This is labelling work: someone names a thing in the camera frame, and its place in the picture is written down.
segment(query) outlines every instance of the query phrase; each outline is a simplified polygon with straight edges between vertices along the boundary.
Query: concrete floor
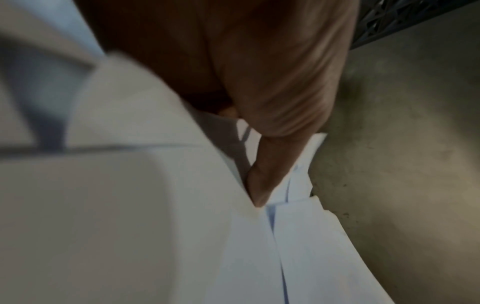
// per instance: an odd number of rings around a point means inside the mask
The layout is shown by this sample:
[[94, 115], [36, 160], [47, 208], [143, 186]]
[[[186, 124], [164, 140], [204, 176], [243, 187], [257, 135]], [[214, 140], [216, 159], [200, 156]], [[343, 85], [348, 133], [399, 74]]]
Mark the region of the concrete floor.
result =
[[480, 303], [480, 2], [351, 51], [310, 167], [397, 304]]

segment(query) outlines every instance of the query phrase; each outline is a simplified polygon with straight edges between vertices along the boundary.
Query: hand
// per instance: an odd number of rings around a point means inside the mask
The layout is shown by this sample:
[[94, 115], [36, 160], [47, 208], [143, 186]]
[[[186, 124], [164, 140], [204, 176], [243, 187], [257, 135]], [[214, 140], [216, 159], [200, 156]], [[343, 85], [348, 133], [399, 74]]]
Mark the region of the hand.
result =
[[246, 179], [263, 206], [328, 119], [358, 0], [76, 0], [101, 44], [197, 108], [231, 107], [262, 134]]

